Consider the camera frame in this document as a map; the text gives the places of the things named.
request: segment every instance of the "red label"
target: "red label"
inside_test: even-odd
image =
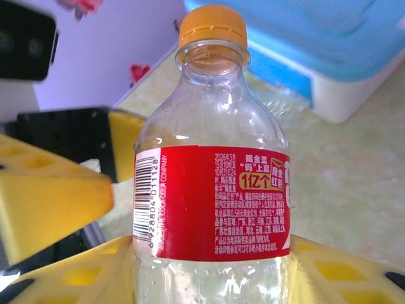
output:
[[[227,262],[290,248],[289,157],[251,148],[178,146],[135,161],[134,248]]]

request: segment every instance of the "clear plastic bottle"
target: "clear plastic bottle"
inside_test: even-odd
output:
[[[200,22],[196,27],[205,32],[189,30],[192,22]],[[288,154],[289,143],[279,124],[245,83],[243,71],[249,64],[249,53],[242,18],[223,6],[205,6],[185,18],[180,36],[176,56],[182,71],[180,81],[148,118],[135,143],[136,155],[177,146],[248,147]],[[135,225],[137,219],[139,214],[134,214]],[[288,255],[242,262],[195,262],[158,258],[141,250],[139,242],[134,238],[138,304],[288,301]]]

